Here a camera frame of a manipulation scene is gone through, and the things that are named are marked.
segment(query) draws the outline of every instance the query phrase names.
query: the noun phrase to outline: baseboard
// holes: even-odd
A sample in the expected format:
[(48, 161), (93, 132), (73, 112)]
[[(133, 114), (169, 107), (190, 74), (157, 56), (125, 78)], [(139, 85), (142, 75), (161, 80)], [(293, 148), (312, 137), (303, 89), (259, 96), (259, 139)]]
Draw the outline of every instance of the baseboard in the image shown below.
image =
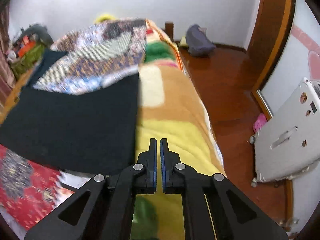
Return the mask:
[[(180, 43), (180, 40), (174, 41), (177, 45)], [(222, 44), (222, 43), (214, 43), (217, 48), (223, 48), (223, 49), (233, 49), (233, 50), (238, 50), (242, 51), (243, 53), (247, 53), (247, 50), (245, 48), (241, 48), (238, 46), (233, 46), (233, 45), (227, 45), (227, 44)]]

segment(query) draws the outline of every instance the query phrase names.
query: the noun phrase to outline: black cloth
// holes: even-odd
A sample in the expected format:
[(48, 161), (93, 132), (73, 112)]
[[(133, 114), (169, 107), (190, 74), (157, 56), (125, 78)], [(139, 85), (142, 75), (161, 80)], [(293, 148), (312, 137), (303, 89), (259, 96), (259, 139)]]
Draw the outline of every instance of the black cloth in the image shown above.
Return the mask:
[(45, 49), (42, 55), (41, 63), (34, 69), (33, 73), (30, 75), (26, 86), (34, 85), (39, 78), (43, 76), (43, 74), (54, 64), (58, 59), (67, 55), (66, 51), (53, 51), (50, 49)]
[(139, 75), (83, 95), (25, 87), (0, 143), (40, 164), (118, 174), (134, 162)]

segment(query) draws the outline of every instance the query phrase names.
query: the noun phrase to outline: curtain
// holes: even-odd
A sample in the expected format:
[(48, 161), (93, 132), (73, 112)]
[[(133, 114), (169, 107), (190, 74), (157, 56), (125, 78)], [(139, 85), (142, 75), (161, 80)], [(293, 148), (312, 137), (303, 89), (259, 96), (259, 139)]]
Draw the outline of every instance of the curtain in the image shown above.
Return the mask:
[(9, 46), (9, 6), (0, 14), (0, 112), (2, 112), (4, 103), (9, 96), (15, 79), (8, 63), (5, 60), (5, 52)]

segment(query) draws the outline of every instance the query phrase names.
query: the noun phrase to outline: purple bag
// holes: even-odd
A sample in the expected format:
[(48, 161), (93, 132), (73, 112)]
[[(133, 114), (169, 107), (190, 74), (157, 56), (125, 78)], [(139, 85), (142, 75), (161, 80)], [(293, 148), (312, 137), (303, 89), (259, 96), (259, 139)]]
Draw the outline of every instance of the purple bag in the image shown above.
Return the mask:
[(206, 56), (216, 47), (208, 40), (197, 24), (190, 26), (187, 30), (186, 42), (189, 46), (188, 51), (193, 57)]

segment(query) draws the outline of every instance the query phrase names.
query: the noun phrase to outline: wooden floor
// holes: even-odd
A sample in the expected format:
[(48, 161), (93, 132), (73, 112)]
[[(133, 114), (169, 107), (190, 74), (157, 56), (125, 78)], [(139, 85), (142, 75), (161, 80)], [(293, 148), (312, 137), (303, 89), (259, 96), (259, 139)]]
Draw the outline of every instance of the wooden floor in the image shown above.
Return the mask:
[(181, 53), (209, 113), (229, 180), (273, 220), (284, 220), (284, 185), (250, 185), (254, 177), (254, 150), (248, 139), (261, 113), (250, 91), (261, 70), (241, 51), (217, 48), (207, 58), (193, 58), (184, 49)]

